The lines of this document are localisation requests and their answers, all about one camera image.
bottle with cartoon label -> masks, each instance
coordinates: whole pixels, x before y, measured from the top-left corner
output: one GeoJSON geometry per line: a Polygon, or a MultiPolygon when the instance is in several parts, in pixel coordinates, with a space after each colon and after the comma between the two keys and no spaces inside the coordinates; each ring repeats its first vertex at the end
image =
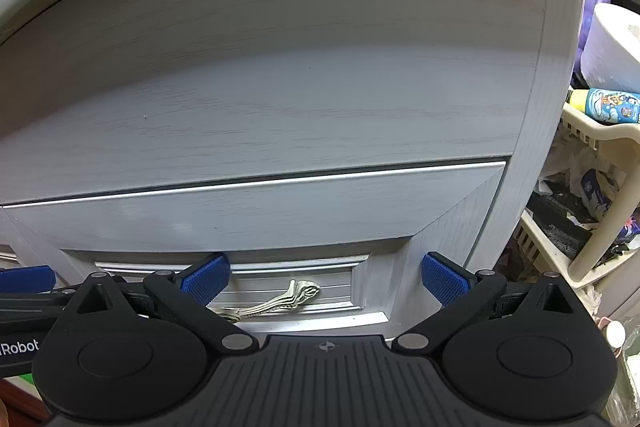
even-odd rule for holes
{"type": "Polygon", "coordinates": [[[566,101],[587,116],[603,123],[638,123],[640,94],[607,89],[574,89],[566,101]]]}

purple fabric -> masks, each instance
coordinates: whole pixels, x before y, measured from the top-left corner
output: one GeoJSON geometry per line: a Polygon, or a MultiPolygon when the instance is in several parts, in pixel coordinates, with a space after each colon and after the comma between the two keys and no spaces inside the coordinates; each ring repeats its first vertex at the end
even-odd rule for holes
{"type": "Polygon", "coordinates": [[[591,20],[593,19],[593,10],[599,2],[611,2],[611,0],[584,0],[584,8],[582,9],[582,23],[580,24],[580,38],[578,39],[578,49],[575,51],[574,71],[580,71],[580,58],[584,45],[587,42],[587,36],[591,29],[591,20]]]}

round metal screw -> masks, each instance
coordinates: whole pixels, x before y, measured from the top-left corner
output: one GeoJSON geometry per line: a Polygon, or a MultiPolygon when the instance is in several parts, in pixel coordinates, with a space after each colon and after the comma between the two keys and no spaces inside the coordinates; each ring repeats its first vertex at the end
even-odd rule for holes
{"type": "Polygon", "coordinates": [[[398,344],[404,349],[423,349],[429,345],[429,339],[420,333],[405,333],[398,337],[398,344]]]}
{"type": "Polygon", "coordinates": [[[243,335],[242,333],[232,333],[222,339],[222,345],[226,349],[233,349],[234,351],[240,351],[246,349],[254,343],[254,340],[249,335],[243,335]]]}

cartoon label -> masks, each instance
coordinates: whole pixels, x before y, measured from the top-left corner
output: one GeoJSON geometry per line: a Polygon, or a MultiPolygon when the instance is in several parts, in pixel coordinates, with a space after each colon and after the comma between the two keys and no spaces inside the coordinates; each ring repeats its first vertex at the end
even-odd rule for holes
{"type": "Polygon", "coordinates": [[[624,91],[590,89],[585,114],[605,123],[638,123],[640,95],[624,91]]]}

clutter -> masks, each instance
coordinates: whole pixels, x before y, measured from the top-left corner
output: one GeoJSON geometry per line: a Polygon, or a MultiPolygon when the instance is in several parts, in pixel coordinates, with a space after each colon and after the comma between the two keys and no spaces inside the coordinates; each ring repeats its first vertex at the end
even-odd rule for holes
{"type": "MultiPolygon", "coordinates": [[[[582,203],[591,216],[602,221],[611,203],[616,199],[619,190],[618,184],[604,172],[589,169],[582,177],[580,185],[582,187],[582,203]]],[[[639,233],[640,225],[638,225],[636,217],[631,216],[620,230],[614,243],[617,245],[629,243],[639,233]]]]}
{"type": "Polygon", "coordinates": [[[538,180],[533,187],[533,191],[536,194],[540,194],[540,196],[550,196],[554,193],[544,180],[538,180]]]}
{"type": "Polygon", "coordinates": [[[579,198],[582,198],[582,177],[590,169],[604,172],[609,178],[615,180],[619,187],[626,179],[623,171],[587,147],[580,149],[577,154],[572,153],[567,162],[568,171],[564,172],[563,182],[569,187],[571,193],[579,198]]]}
{"type": "Polygon", "coordinates": [[[589,84],[582,76],[582,72],[580,70],[574,71],[571,74],[571,87],[573,89],[589,89],[589,84]]]}
{"type": "Polygon", "coordinates": [[[540,275],[539,270],[533,266],[527,256],[520,252],[518,243],[513,237],[502,250],[494,270],[514,282],[535,282],[540,275]]]}
{"type": "Polygon", "coordinates": [[[638,123],[640,94],[607,89],[572,89],[566,102],[602,123],[638,123]]]}
{"type": "Polygon", "coordinates": [[[580,140],[575,139],[564,130],[557,130],[538,179],[544,181],[555,174],[568,171],[572,164],[572,158],[579,155],[583,149],[584,145],[580,140]]]}
{"type": "Polygon", "coordinates": [[[575,290],[575,294],[589,314],[595,317],[598,314],[602,294],[596,290],[593,284],[588,284],[584,288],[575,290]]]}
{"type": "Polygon", "coordinates": [[[605,408],[614,427],[636,427],[640,424],[640,317],[623,321],[626,340],[617,359],[618,377],[605,408]]]}
{"type": "Polygon", "coordinates": [[[640,15],[599,3],[587,37],[580,70],[589,87],[640,90],[640,15]]]}
{"type": "MultiPolygon", "coordinates": [[[[574,260],[597,228],[582,200],[558,182],[547,181],[553,194],[541,196],[535,192],[527,202],[534,222],[549,240],[569,259],[574,260]]],[[[626,245],[610,245],[597,266],[628,251],[626,245]]]]}

